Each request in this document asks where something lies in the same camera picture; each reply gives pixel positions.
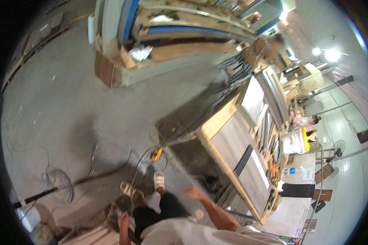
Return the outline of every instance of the person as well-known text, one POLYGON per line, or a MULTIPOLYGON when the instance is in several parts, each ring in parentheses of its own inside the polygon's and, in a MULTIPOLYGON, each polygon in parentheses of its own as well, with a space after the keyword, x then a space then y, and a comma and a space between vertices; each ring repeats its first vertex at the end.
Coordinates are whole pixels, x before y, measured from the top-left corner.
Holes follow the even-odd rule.
MULTIPOLYGON (((132 197, 136 208, 133 211, 135 219, 135 235, 140 236, 142 245, 283 245, 285 242, 257 231, 250 226, 241 227, 238 221, 228 212, 218 207, 207 195, 195 186, 187 186, 183 194, 199 201, 206 209, 216 228, 201 225, 191 221, 190 213, 179 202, 177 197, 164 188, 162 172, 154 174, 154 187, 161 196, 161 213, 156 213, 143 201, 144 194, 132 188, 127 182, 121 184, 124 194, 132 197)), ((130 245, 128 237, 129 216, 123 213, 118 218, 120 228, 120 245, 130 245)))
POLYGON ((257 66, 261 59, 268 63, 274 63, 276 54, 285 46, 285 39, 280 34, 275 34, 267 39, 259 38, 252 45, 243 49, 239 54, 227 59, 218 65, 219 69, 224 69, 227 74, 227 68, 236 65, 239 69, 236 73, 228 76, 225 81, 226 86, 232 83, 250 77, 253 68, 257 66))
POLYGON ((292 120, 293 128, 306 127, 307 130, 311 130, 312 125, 317 124, 322 118, 317 115, 311 117, 303 117, 301 114, 297 114, 294 111, 290 111, 290 119, 292 120))

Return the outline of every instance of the white container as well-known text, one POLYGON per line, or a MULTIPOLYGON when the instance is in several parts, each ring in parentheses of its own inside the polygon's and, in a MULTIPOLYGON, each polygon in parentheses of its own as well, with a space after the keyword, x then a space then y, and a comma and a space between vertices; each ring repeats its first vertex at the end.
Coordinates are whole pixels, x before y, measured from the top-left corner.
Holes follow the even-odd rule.
POLYGON ((94 42, 94 14, 89 15, 87 19, 87 32, 89 38, 89 44, 94 42))
POLYGON ((23 227, 28 231, 32 232, 37 224, 41 221, 41 216, 39 215, 36 207, 32 207, 28 212, 29 208, 23 207, 18 208, 16 213, 18 215, 19 220, 22 220, 23 227))
POLYGON ((295 128, 293 131, 284 134, 280 138, 284 154, 299 153, 303 154, 309 151, 308 141, 306 144, 306 129, 295 128))

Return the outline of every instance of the water bottle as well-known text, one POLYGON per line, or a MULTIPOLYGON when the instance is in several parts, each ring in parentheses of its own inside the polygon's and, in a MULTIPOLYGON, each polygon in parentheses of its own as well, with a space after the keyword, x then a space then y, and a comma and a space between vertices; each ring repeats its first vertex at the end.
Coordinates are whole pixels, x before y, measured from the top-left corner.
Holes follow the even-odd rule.
POLYGON ((295 168, 284 168, 282 170, 282 175, 289 175, 289 174, 298 174, 304 170, 302 166, 295 167, 295 168))

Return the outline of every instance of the blue metal frame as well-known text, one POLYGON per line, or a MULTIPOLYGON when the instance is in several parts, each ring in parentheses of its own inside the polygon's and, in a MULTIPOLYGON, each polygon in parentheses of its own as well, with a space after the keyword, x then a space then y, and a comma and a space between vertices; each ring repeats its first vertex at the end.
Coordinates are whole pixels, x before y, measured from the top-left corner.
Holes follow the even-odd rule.
POLYGON ((167 32, 199 32, 199 33, 221 35, 227 37, 228 39, 237 39, 247 42, 253 41, 248 37, 232 34, 230 32, 195 26, 150 26, 147 34, 158 34, 167 32))
POLYGON ((132 21, 135 17, 138 4, 139 0, 124 0, 117 32, 117 39, 122 45, 126 44, 128 41, 129 32, 131 31, 132 21))

